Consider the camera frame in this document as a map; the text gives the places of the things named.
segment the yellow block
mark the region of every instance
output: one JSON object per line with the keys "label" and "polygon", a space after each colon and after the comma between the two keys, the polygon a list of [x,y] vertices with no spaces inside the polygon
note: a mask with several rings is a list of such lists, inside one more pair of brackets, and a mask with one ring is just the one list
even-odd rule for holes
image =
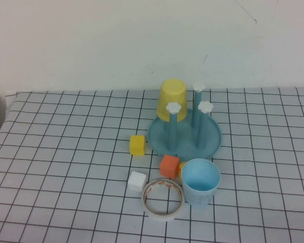
{"label": "yellow block", "polygon": [[169,102],[178,102],[181,105],[181,110],[178,113],[178,122],[186,118],[188,114],[187,88],[182,80],[172,78],[162,83],[156,113],[160,119],[166,122],[170,121],[170,114],[166,110]]}
{"label": "yellow block", "polygon": [[145,136],[132,135],[129,142],[129,151],[132,155],[145,155]]}
{"label": "yellow block", "polygon": [[182,162],[180,165],[179,165],[179,178],[182,180],[182,176],[181,176],[181,171],[182,171],[182,168],[183,166],[185,165],[186,162]]}

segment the white wall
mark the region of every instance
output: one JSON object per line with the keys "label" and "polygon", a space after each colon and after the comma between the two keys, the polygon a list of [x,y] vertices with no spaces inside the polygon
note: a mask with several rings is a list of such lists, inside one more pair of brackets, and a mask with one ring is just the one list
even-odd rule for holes
{"label": "white wall", "polygon": [[304,86],[304,0],[0,0],[0,90],[158,89],[170,77]]}

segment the yellow cup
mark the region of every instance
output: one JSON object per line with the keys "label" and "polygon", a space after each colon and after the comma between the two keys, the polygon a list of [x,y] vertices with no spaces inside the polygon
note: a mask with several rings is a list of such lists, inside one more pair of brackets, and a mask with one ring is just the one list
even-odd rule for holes
{"label": "yellow cup", "polygon": [[187,88],[182,80],[172,78],[162,83],[156,113],[160,119],[166,122],[170,121],[170,113],[166,110],[169,102],[178,102],[181,105],[181,110],[178,113],[178,122],[187,117]]}

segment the plastic cup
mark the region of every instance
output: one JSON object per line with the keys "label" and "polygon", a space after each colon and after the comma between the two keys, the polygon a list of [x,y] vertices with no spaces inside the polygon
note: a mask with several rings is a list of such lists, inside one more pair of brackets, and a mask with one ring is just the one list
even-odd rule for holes
{"label": "plastic cup", "polygon": [[181,110],[178,113],[178,122],[187,117],[187,88],[182,80],[172,78],[162,83],[156,113],[160,119],[166,122],[170,121],[170,113],[166,110],[169,102],[178,102],[181,105]]}
{"label": "plastic cup", "polygon": [[208,205],[221,181],[216,165],[203,158],[188,161],[182,168],[184,196],[189,204],[196,207]]}

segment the white flower cap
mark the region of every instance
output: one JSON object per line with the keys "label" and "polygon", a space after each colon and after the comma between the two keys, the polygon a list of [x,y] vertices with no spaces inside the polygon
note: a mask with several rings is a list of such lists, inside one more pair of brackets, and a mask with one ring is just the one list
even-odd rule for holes
{"label": "white flower cap", "polygon": [[181,105],[178,102],[169,102],[166,110],[171,114],[177,114],[181,110]]}
{"label": "white flower cap", "polygon": [[206,85],[202,82],[195,82],[192,84],[193,90],[196,92],[201,92],[206,88]]}
{"label": "white flower cap", "polygon": [[213,109],[213,104],[209,101],[201,101],[198,105],[198,109],[201,110],[202,113],[209,113]]}

